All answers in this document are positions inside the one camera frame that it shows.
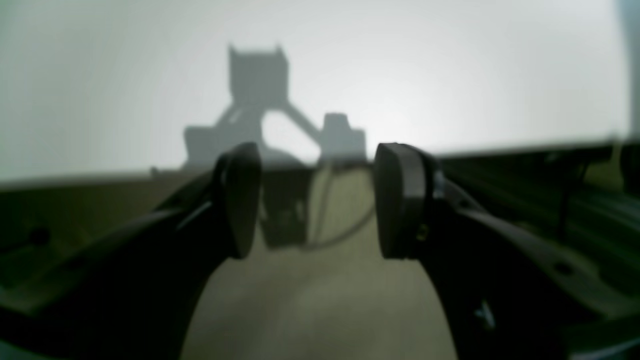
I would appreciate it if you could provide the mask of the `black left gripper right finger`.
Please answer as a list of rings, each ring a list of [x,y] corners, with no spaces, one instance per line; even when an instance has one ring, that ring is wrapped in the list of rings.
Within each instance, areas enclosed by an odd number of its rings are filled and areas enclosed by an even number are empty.
[[[460,360],[637,360],[639,301],[531,232],[489,214],[416,146],[380,143],[379,248],[416,260]]]

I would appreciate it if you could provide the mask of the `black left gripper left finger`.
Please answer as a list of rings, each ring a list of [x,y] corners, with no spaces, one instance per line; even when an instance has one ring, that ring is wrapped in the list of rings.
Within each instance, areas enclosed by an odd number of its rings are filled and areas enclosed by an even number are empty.
[[[1,292],[1,341],[54,360],[177,360],[208,279],[253,246],[262,161],[245,142],[168,202]]]

